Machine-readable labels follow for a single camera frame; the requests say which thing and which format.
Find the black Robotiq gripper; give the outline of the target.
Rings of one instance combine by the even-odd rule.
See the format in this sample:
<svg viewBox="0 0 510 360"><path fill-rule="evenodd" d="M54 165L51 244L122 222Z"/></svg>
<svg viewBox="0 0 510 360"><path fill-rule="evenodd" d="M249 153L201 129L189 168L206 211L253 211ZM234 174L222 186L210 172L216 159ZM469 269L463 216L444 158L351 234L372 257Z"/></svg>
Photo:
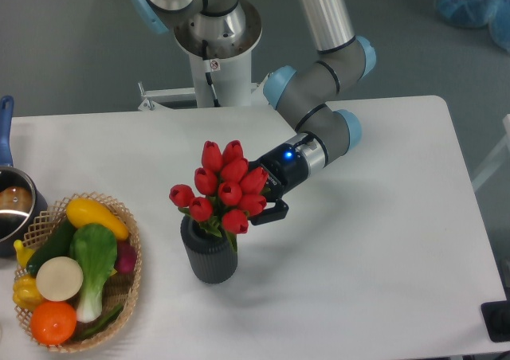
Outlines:
<svg viewBox="0 0 510 360"><path fill-rule="evenodd" d="M304 182L309 175L306 158L291 144L283 143L256 161L249 162L249 171L261 166L268 174L265 192L267 198L282 198L290 190ZM252 225L263 225L286 218L288 204L282 199L274 206L264 209L257 216L249 217Z"/></svg>

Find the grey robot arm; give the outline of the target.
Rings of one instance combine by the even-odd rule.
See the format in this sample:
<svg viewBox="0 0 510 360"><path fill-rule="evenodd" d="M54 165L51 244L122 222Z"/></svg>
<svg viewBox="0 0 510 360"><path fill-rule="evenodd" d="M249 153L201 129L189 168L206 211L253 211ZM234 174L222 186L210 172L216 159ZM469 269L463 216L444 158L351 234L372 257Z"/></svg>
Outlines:
<svg viewBox="0 0 510 360"><path fill-rule="evenodd" d="M172 32L188 57L200 108L253 103L251 53L261 37L261 18L246 0L131 0L154 33ZM370 42L352 29L344 0L300 0L317 60L303 71L284 66L261 84L268 103L295 136L261 156L269 172L272 207L255 225L283 219L283 196L359 142L358 119L333 111L328 101L356 84L375 66Z"/></svg>

